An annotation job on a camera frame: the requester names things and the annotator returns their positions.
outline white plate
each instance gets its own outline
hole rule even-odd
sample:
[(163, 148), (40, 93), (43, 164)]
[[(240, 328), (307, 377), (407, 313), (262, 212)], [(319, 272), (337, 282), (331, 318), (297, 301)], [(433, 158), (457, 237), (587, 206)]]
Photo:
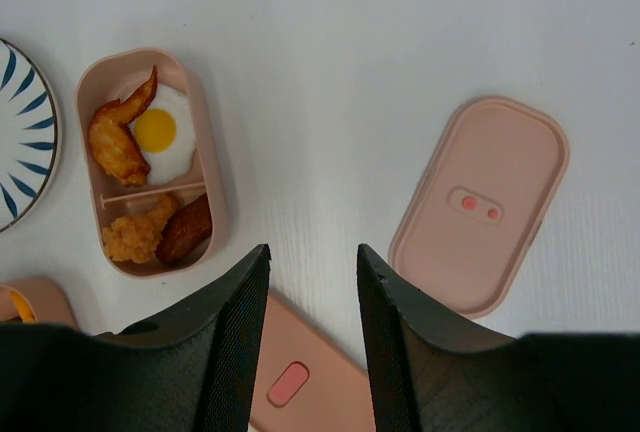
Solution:
[(0, 232), (42, 197), (58, 158), (60, 123), (35, 64), (0, 38)]

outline fried chicken nugget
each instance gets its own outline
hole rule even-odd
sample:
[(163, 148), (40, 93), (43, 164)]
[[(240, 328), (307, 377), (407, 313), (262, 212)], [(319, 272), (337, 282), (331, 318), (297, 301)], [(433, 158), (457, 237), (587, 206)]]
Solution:
[(203, 194), (169, 219), (156, 248), (156, 257), (167, 265), (180, 262), (212, 232), (209, 199)]
[(143, 264), (153, 258), (162, 239), (162, 229), (178, 210), (177, 200), (169, 195), (158, 197), (156, 206), (146, 214), (125, 215), (102, 229), (107, 257), (114, 262), (132, 260)]
[(100, 107), (89, 125), (91, 155), (107, 173), (126, 186), (144, 185), (151, 167), (129, 131), (128, 124), (144, 113), (156, 96), (158, 72), (124, 102), (113, 100)]

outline white table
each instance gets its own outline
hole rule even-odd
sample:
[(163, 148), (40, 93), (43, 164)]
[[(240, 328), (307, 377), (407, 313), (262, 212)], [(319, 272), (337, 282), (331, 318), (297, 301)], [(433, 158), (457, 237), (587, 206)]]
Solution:
[[(633, 330), (640, 319), (638, 0), (0, 0), (0, 36), (50, 77), (59, 172), (0, 237), (0, 280), (44, 274), (90, 333), (119, 331), (259, 242), (272, 284), (364, 364), (356, 246), (388, 247), (448, 116), (511, 96), (553, 115), (569, 171), (505, 302), (482, 323)], [(192, 272), (134, 280), (99, 249), (73, 95), (102, 56), (175, 52), (204, 82), (234, 234)]]

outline open lunch box with food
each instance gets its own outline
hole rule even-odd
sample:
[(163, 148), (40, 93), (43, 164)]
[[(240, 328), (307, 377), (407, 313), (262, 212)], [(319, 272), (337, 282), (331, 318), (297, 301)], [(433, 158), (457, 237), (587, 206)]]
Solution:
[(229, 220), (204, 90), (165, 51), (106, 57), (76, 91), (105, 256), (133, 277), (183, 271), (226, 241)]

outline plate rim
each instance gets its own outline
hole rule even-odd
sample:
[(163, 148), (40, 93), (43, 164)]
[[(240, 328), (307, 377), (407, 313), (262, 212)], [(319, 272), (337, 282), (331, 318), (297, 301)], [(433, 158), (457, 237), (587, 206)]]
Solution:
[(51, 161), (49, 162), (49, 173), (46, 175), (46, 177), (44, 179), (44, 182), (42, 183), (42, 185), (40, 186), (40, 189), (38, 190), (38, 193), (36, 194), (35, 198), (29, 203), (29, 205), (27, 205), (27, 207), (25, 207), (25, 209), (22, 211), (22, 213), (20, 213), (17, 217), (15, 217), (7, 225), (0, 226), (0, 233), (2, 233), (2, 232), (5, 232), (7, 229), (10, 229), (11, 227), (13, 227), (20, 220), (22, 220), (29, 212), (31, 212), (31, 210), (34, 208), (34, 206), (45, 195), (45, 193), (47, 192), (47, 189), (49, 188), (49, 185), (51, 185), (52, 178), (56, 173), (56, 169), (57, 169), (58, 161), (59, 161), (59, 156), (60, 156), (60, 145), (61, 145), (61, 140), (60, 139), (61, 139), (62, 124), (60, 122), (60, 114), (58, 113), (58, 110), (59, 110), (58, 102), (56, 100), (55, 94), (53, 93), (53, 88), (51, 87), (51, 85), (47, 81), (46, 77), (44, 76), (44, 74), (40, 70), (40, 67), (37, 66), (37, 64), (33, 61), (33, 59), (31, 59), (31, 57), (29, 57), (24, 52), (24, 50), (22, 50), (20, 47), (16, 46), (12, 41), (7, 40), (4, 37), (0, 37), (0, 42), (2, 42), (5, 46), (7, 46), (9, 48), (12, 48), (16, 52), (18, 52), (29, 63), (29, 65), (31, 65), (31, 67), (33, 67), (33, 70), (35, 71), (36, 74), (38, 74), (38, 77), (42, 81), (42, 84), (43, 84), (43, 86), (45, 88), (45, 91), (47, 92), (47, 97), (49, 97), (49, 99), (51, 101), (51, 111), (52, 111), (53, 118), (54, 118), (54, 122), (53, 122), (53, 125), (54, 125), (53, 141), (55, 143), (55, 147), (53, 148), (53, 153), (51, 154)]

